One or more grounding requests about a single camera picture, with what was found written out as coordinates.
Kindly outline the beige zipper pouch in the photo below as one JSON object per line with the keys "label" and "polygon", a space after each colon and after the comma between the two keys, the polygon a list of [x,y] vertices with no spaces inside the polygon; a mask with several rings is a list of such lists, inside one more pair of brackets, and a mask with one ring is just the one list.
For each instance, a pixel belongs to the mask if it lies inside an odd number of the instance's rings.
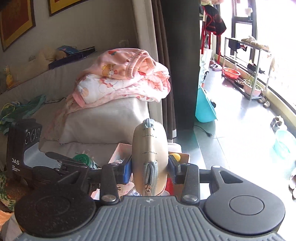
{"label": "beige zipper pouch", "polygon": [[[132,141],[132,173],[137,192],[142,196],[158,196],[163,193],[167,183],[168,142],[163,125],[151,118],[138,125],[133,133]],[[140,172],[143,164],[158,161],[160,173],[156,187],[146,187]]]}

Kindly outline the yellow soft ball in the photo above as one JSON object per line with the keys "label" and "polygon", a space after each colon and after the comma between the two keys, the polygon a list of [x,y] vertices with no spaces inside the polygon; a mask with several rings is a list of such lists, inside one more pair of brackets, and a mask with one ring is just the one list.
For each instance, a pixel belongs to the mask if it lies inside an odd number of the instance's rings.
{"label": "yellow soft ball", "polygon": [[179,153],[170,153],[169,156],[172,158],[174,157],[177,162],[181,160],[181,156]]}

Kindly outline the pink cardboard box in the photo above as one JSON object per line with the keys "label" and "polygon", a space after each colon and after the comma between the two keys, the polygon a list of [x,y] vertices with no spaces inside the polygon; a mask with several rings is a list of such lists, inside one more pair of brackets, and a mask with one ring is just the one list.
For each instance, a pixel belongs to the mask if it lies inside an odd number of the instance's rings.
{"label": "pink cardboard box", "polygon": [[[175,143],[168,143],[168,148],[169,150],[171,150],[170,153],[175,153],[176,151],[181,150],[181,146]],[[108,163],[112,163],[112,162],[121,163],[124,160],[124,158],[129,157],[131,153],[132,153],[131,145],[119,143]],[[186,154],[186,153],[179,153],[179,154],[181,156],[181,160],[179,161],[180,163],[187,163],[190,160],[189,154]],[[157,184],[160,184],[160,182],[157,181],[158,174],[160,173],[160,167],[157,160],[144,163],[142,167],[143,167],[143,170],[140,172],[140,175],[143,178],[143,183],[145,185],[145,188],[146,187],[153,188],[153,186],[156,187]],[[132,182],[132,190],[128,192],[128,194],[126,195],[140,196],[140,194],[135,189],[133,174],[130,178],[130,181]]]}

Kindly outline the green cloth on sofa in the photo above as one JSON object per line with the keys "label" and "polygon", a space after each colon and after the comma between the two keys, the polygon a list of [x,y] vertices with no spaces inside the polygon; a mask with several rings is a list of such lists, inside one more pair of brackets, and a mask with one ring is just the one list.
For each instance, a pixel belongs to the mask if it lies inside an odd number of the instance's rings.
{"label": "green cloth on sofa", "polygon": [[46,96],[40,95],[27,103],[9,102],[1,109],[1,133],[6,135],[14,121],[27,119],[38,111],[46,101]]}

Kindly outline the green lid glass jar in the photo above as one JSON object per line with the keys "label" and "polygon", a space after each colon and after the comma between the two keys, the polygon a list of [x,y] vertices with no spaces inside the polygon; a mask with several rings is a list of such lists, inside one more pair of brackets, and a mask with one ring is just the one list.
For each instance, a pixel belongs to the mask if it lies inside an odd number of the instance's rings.
{"label": "green lid glass jar", "polygon": [[73,160],[82,164],[85,164],[89,168],[98,169],[99,166],[95,163],[95,161],[89,157],[87,154],[77,154],[73,157]]}

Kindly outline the beige cushion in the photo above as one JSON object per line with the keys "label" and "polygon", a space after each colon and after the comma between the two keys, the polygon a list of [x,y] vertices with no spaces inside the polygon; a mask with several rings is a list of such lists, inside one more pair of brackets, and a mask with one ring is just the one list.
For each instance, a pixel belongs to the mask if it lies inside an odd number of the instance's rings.
{"label": "beige cushion", "polygon": [[60,144],[131,144],[135,128],[149,117],[148,104],[135,97],[112,100],[67,114]]}

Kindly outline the yellow plush toy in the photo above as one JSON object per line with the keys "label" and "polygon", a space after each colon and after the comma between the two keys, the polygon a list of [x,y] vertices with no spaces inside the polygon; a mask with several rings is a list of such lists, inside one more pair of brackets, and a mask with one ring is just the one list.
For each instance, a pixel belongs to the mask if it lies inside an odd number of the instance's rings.
{"label": "yellow plush toy", "polygon": [[12,88],[15,85],[15,82],[8,65],[4,68],[4,72],[6,75],[6,86],[8,89]]}

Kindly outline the teal plastic bin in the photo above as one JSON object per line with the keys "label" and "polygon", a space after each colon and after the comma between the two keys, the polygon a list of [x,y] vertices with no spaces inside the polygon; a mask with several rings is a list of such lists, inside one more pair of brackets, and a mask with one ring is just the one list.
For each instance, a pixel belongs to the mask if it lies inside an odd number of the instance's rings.
{"label": "teal plastic bin", "polygon": [[195,117],[201,123],[208,123],[217,119],[215,108],[202,87],[198,88]]}

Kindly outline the black flat case on sofa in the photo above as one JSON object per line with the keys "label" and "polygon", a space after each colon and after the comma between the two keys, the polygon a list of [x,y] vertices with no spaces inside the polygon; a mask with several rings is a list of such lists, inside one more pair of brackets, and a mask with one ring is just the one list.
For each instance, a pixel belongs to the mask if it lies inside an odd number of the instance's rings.
{"label": "black flat case on sofa", "polygon": [[49,69],[55,69],[57,67],[76,62],[78,60],[88,57],[90,54],[95,53],[94,46],[78,50],[72,46],[63,45],[56,49],[54,61],[49,64]]}

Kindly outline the pink folded blankets pile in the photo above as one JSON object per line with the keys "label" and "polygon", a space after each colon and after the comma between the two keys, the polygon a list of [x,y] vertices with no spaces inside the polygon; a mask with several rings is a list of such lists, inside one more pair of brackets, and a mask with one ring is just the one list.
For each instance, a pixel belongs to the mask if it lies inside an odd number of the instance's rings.
{"label": "pink folded blankets pile", "polygon": [[80,72],[74,90],[48,127],[46,139],[61,141],[66,118],[82,109],[96,108],[112,100],[135,97],[160,102],[170,93],[169,71],[141,49],[117,48],[97,57]]}

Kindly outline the blue plastic basin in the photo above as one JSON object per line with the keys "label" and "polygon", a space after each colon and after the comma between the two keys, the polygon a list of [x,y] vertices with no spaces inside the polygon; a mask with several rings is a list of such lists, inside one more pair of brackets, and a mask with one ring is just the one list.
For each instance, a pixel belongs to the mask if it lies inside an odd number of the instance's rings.
{"label": "blue plastic basin", "polygon": [[283,159],[295,159],[294,135],[287,130],[277,130],[273,149]]}

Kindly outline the red plastic basin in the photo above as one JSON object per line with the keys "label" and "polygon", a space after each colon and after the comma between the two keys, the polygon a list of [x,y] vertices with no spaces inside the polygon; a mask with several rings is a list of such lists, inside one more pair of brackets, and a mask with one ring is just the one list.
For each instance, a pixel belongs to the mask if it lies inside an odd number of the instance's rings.
{"label": "red plastic basin", "polygon": [[239,76],[241,75],[241,73],[235,69],[232,68],[228,68],[228,67],[224,67],[222,69],[222,73],[230,79],[236,80],[239,78]]}

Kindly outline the metal shoe rack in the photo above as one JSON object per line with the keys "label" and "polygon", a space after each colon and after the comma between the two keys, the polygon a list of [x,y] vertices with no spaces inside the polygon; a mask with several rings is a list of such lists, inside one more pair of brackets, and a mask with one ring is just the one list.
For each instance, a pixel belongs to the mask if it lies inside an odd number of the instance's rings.
{"label": "metal shoe rack", "polygon": [[[243,61],[237,56],[239,50],[236,47],[237,45],[250,49],[250,52],[254,53],[256,59],[250,59],[247,62]],[[273,69],[274,60],[271,60],[268,71],[261,69],[260,57],[262,53],[265,53],[267,58],[272,56],[266,46],[259,45],[254,41],[245,42],[235,38],[224,39],[222,69],[224,67],[232,68],[239,71],[241,75],[236,80],[227,78],[223,73],[222,77],[233,84],[249,101],[265,98],[268,89],[268,82]]]}

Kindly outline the hanging dark clothes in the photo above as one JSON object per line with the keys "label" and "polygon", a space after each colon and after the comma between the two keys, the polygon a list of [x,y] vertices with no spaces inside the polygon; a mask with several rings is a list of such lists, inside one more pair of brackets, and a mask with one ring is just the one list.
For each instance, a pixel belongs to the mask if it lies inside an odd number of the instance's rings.
{"label": "hanging dark clothes", "polygon": [[202,24],[201,31],[201,54],[204,54],[204,45],[205,45],[205,35],[206,31],[208,33],[212,33],[217,37],[218,47],[216,50],[217,54],[221,54],[221,35],[226,31],[226,26],[224,21],[222,20],[219,11],[211,5],[201,6],[203,10],[203,17],[205,20]]}

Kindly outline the framed wall picture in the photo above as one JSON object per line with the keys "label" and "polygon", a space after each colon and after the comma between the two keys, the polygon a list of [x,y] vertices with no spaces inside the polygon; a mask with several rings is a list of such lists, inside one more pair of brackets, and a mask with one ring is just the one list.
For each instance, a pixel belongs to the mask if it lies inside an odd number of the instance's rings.
{"label": "framed wall picture", "polygon": [[5,52],[17,39],[36,26],[34,1],[13,0],[1,10],[1,46]]}

